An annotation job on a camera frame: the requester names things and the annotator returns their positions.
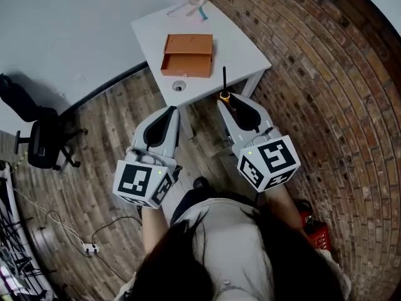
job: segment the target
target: white cube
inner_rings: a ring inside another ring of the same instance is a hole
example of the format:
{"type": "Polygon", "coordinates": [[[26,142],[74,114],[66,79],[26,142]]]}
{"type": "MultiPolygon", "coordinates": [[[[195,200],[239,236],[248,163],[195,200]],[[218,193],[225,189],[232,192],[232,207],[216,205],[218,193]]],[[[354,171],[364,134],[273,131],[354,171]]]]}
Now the white cube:
{"type": "Polygon", "coordinates": [[[173,183],[167,167],[118,161],[113,194],[129,203],[157,209],[173,183]]]}
{"type": "Polygon", "coordinates": [[[288,135],[241,149],[237,169],[262,192],[288,181],[301,165],[288,135]]]}

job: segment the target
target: wooden floor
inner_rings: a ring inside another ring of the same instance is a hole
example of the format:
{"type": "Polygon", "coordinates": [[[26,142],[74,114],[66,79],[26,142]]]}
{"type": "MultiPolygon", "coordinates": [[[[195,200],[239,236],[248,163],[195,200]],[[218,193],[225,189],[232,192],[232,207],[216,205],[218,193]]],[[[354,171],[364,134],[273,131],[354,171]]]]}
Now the wooden floor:
{"type": "MultiPolygon", "coordinates": [[[[124,157],[136,126],[164,106],[149,69],[116,84],[76,113],[75,124],[89,130],[87,136],[71,142],[74,159],[81,161],[81,167],[68,165],[63,172],[56,172],[30,167],[25,161],[14,173],[16,187],[48,211],[59,212],[63,222],[90,243],[93,232],[103,225],[120,216],[137,215],[133,205],[112,194],[116,163],[124,157]]],[[[176,159],[184,169],[166,197],[168,217],[192,188],[192,181],[201,175],[217,190],[254,195],[251,186],[238,177],[235,159],[216,155],[227,144],[215,127],[215,98],[191,105],[189,113],[195,137],[188,140],[181,133],[176,159]]],[[[66,292],[76,300],[111,300],[123,282],[99,259],[80,255],[59,225],[48,221],[45,230],[39,231],[44,213],[22,196],[18,196],[18,202],[25,218],[34,217],[28,223],[29,232],[42,262],[48,270],[56,270],[50,275],[52,281],[59,286],[67,284],[66,292]]],[[[78,240],[73,236],[71,239],[79,246],[78,240]]],[[[100,245],[99,255],[125,280],[131,278],[143,259],[139,225],[134,220],[123,219],[102,230],[95,243],[100,245]]]]}

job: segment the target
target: black shoe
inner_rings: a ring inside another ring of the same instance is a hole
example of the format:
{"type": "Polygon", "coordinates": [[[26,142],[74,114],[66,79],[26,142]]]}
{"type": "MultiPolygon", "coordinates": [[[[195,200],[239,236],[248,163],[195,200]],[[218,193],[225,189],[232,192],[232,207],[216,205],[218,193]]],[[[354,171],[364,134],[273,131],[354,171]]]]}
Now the black shoe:
{"type": "Polygon", "coordinates": [[[194,189],[198,189],[198,188],[203,188],[203,187],[210,187],[210,184],[209,184],[209,182],[207,181],[206,178],[204,178],[203,176],[201,176],[201,177],[198,177],[198,178],[194,181],[194,183],[193,183],[192,186],[194,187],[194,189]]]}

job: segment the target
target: black cable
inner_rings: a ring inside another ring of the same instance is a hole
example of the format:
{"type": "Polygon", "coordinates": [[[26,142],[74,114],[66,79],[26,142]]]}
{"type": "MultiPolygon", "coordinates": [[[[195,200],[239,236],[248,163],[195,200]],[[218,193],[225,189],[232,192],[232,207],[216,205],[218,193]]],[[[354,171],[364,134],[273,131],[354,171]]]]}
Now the black cable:
{"type": "Polygon", "coordinates": [[[123,281],[123,282],[125,282],[125,283],[128,283],[128,282],[125,281],[120,275],[118,275],[118,273],[117,273],[115,270],[113,270],[113,269],[110,267],[110,265],[107,264],[107,262],[106,262],[103,258],[101,258],[101,257],[99,256],[99,254],[98,254],[97,252],[95,252],[95,255],[96,255],[99,259],[101,259],[101,260],[103,261],[103,263],[106,265],[106,267],[108,267],[108,268],[110,269],[110,271],[112,271],[116,276],[118,276],[118,277],[120,278],[121,281],[123,281]]]}
{"type": "Polygon", "coordinates": [[[115,220],[112,221],[111,223],[109,223],[109,224],[107,224],[107,225],[105,225],[105,226],[102,226],[99,230],[96,230],[96,231],[92,234],[92,239],[91,239],[92,245],[93,245],[93,237],[94,237],[100,230],[102,230],[103,228],[106,228],[106,227],[108,227],[108,226],[114,224],[115,222],[117,222],[117,221],[119,221],[120,219],[123,219],[123,218],[132,218],[132,219],[134,219],[136,222],[138,222],[140,226],[142,226],[142,222],[139,221],[139,219],[135,218],[134,216],[121,216],[120,218],[115,219],[115,220]]]}
{"type": "Polygon", "coordinates": [[[67,231],[66,231],[65,228],[64,228],[63,220],[61,219],[61,216],[60,216],[60,214],[58,214],[57,211],[51,210],[51,211],[48,211],[48,212],[46,213],[46,215],[44,216],[44,225],[46,226],[46,224],[47,224],[47,223],[46,223],[46,222],[47,222],[47,216],[48,216],[48,214],[50,214],[50,213],[56,213],[56,214],[57,214],[57,217],[58,217],[59,220],[60,220],[61,227],[63,228],[63,231],[64,231],[65,236],[68,238],[68,240],[70,241],[70,243],[74,246],[74,248],[79,252],[79,254],[83,255],[85,258],[91,258],[90,256],[88,256],[88,255],[82,253],[81,250],[80,250],[79,248],[76,247],[76,245],[74,244],[73,240],[71,240],[71,238],[68,236],[67,231]]]}

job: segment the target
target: dark hair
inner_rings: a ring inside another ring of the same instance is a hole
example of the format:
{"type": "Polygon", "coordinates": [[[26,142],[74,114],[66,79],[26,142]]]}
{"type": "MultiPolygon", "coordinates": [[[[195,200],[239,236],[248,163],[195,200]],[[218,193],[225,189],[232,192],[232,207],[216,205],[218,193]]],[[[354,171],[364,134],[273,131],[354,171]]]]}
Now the dark hair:
{"type": "MultiPolygon", "coordinates": [[[[271,262],[275,301],[344,300],[336,275],[301,232],[267,206],[247,215],[258,226],[271,262]]],[[[143,261],[127,300],[213,300],[217,291],[204,260],[195,259],[192,244],[203,217],[192,226],[187,220],[171,226],[143,261]]]]}

